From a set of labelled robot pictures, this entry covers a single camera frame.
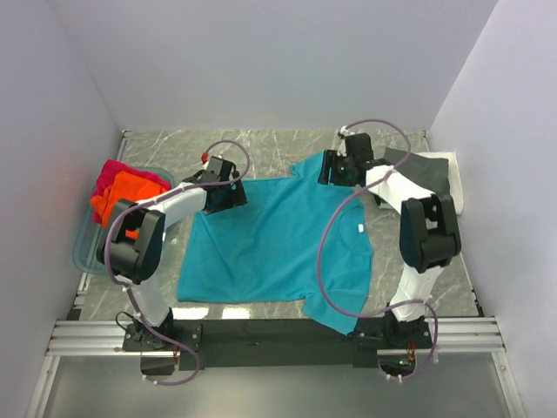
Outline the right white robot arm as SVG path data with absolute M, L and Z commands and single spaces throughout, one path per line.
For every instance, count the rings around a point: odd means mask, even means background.
M 399 214 L 399 251 L 404 261 L 395 295 L 379 311 L 381 336 L 389 347 L 406 347 L 426 331 L 428 299 L 444 268 L 461 250 L 453 198 L 426 189 L 400 172 L 410 158 L 391 163 L 375 158 L 366 133 L 342 131 L 345 149 L 323 153 L 321 185 L 357 187 L 370 192 Z

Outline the teal t-shirt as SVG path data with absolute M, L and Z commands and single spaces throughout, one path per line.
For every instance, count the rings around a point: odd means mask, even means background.
M 178 279 L 180 302 L 302 300 L 302 312 L 341 334 L 366 303 L 373 249 L 365 209 L 352 200 L 319 242 L 348 187 L 321 185 L 322 153 L 291 176 L 244 183 L 247 203 L 193 218 Z

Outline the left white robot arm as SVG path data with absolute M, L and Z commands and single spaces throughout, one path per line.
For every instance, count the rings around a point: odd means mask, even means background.
M 156 275 L 167 229 L 198 212 L 208 215 L 247 203 L 236 164 L 207 154 L 203 162 L 201 170 L 166 192 L 118 200 L 97 250 L 98 261 L 132 305 L 131 338 L 156 350 L 178 342 L 173 313 Z

